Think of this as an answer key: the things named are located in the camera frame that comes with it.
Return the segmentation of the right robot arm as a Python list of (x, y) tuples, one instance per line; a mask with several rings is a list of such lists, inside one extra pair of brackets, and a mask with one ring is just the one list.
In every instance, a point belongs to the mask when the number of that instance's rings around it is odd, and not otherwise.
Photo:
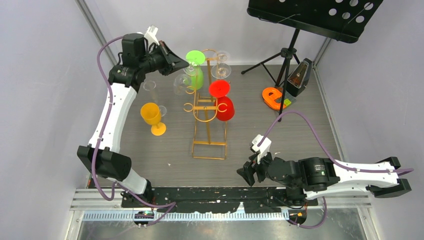
[(267, 153), (255, 153), (237, 169), (251, 187), (255, 182), (270, 179), (285, 187), (282, 200), (291, 205), (329, 196), (371, 193), (375, 198), (395, 198), (412, 190), (409, 181), (401, 178), (397, 157), (372, 164), (346, 163), (329, 158), (310, 157), (298, 161), (283, 160)]

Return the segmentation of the clear wine glass front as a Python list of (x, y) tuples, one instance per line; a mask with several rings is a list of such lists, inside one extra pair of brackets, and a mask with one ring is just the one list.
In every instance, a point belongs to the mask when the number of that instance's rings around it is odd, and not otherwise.
[(149, 92), (152, 102), (158, 105), (160, 114), (164, 117), (167, 114), (167, 108), (162, 104), (158, 86), (153, 80), (146, 80), (143, 83), (143, 89)]

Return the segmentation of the green wine glass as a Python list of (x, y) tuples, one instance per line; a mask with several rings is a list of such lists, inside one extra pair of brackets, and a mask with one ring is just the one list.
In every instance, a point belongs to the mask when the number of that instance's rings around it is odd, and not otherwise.
[(191, 50), (186, 54), (185, 58), (189, 66), (184, 71), (190, 76), (191, 88), (197, 91), (204, 85), (204, 73), (201, 65), (205, 63), (206, 57), (200, 50)]

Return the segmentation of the yellow wine glass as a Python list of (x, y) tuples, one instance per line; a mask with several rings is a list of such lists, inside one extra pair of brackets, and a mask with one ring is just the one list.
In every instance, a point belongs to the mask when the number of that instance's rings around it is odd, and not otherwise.
[(150, 125), (150, 131), (154, 136), (163, 135), (167, 127), (162, 122), (162, 115), (159, 106), (154, 102), (144, 104), (140, 109), (143, 120)]

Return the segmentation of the gold wire glass rack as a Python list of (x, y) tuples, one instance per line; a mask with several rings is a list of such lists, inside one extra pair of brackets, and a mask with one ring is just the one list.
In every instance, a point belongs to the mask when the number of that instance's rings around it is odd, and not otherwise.
[[(216, 51), (214, 49), (205, 49), (201, 52), (213, 52)], [(212, 75), (210, 73), (211, 70), (211, 61), (217, 62), (214, 57), (206, 57), (206, 65), (208, 70), (208, 82), (209, 84), (212, 84)], [(190, 109), (184, 108), (183, 110), (188, 113), (192, 113), (193, 117), (195, 119), (194, 122), (194, 135), (193, 135), (193, 141), (192, 141), (192, 147), (191, 147), (191, 155), (194, 159), (209, 159), (209, 160), (225, 160), (227, 158), (228, 154), (228, 141), (227, 141), (227, 130), (228, 130), (228, 123), (225, 122), (224, 125), (224, 134), (223, 134), (223, 141), (212, 141), (211, 136), (211, 122), (216, 119), (217, 116), (217, 106), (215, 105), (215, 97), (209, 96), (201, 96), (199, 90), (196, 90), (192, 94), (188, 94), (193, 96), (193, 102), (187, 102), (184, 104), (184, 106), (190, 106)], [(199, 140), (197, 138), (198, 133), (198, 125), (199, 124), (205, 124), (206, 127), (206, 136), (207, 140)], [(197, 156), (195, 155), (195, 146), (201, 145), (201, 146), (220, 146), (224, 147), (224, 157), (214, 157), (214, 156)]]

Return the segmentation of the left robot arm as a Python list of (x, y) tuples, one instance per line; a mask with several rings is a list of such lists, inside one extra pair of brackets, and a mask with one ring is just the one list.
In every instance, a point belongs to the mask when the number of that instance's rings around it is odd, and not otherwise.
[(120, 143), (125, 121), (146, 75), (158, 71), (168, 76), (188, 67), (188, 63), (173, 53), (155, 33), (130, 33), (105, 44), (121, 41), (120, 61), (108, 73), (100, 63), (99, 71), (107, 87), (105, 104), (98, 125), (87, 145), (80, 145), (77, 156), (91, 173), (94, 186), (107, 201), (115, 197), (119, 186), (134, 197), (141, 207), (153, 202), (151, 182), (132, 168), (130, 157), (120, 154)]

